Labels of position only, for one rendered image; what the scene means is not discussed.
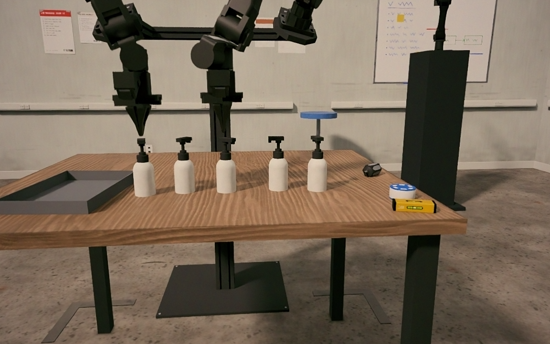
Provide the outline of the yellow spirit level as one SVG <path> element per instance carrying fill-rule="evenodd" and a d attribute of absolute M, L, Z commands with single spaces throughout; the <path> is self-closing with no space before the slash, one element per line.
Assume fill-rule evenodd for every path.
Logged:
<path fill-rule="evenodd" d="M 436 213 L 434 200 L 392 199 L 391 207 L 394 211 L 411 213 Z"/>

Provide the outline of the white pump bottle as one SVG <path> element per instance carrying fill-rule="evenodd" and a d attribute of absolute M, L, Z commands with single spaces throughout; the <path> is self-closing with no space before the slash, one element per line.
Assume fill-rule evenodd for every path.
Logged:
<path fill-rule="evenodd" d="M 189 160 L 189 152 L 185 150 L 185 144 L 190 143 L 192 137 L 176 139 L 180 143 L 181 150 L 178 153 L 178 160 L 174 165 L 175 193 L 190 194 L 196 191 L 194 179 L 194 165 Z"/>
<path fill-rule="evenodd" d="M 216 165 L 217 192 L 218 193 L 234 193 L 236 192 L 236 166 L 231 159 L 231 152 L 227 150 L 228 142 L 235 144 L 235 138 L 220 137 L 223 150 L 220 153 L 220 160 Z"/>
<path fill-rule="evenodd" d="M 133 166 L 133 177 L 135 183 L 135 196 L 148 197 L 156 194 L 154 166 L 149 162 L 148 154 L 144 152 L 146 139 L 137 139 L 140 146 L 139 155 L 136 155 L 137 162 Z"/>
<path fill-rule="evenodd" d="M 280 149 L 284 136 L 268 136 L 268 143 L 275 140 L 277 149 L 273 151 L 273 158 L 269 161 L 269 190 L 288 190 L 288 163 L 284 159 L 284 151 Z"/>
<path fill-rule="evenodd" d="M 324 137 L 311 136 L 317 144 L 315 151 L 312 151 L 312 159 L 308 162 L 307 189 L 312 192 L 323 192 L 327 190 L 327 162 L 323 159 L 323 151 L 319 144 Z"/>

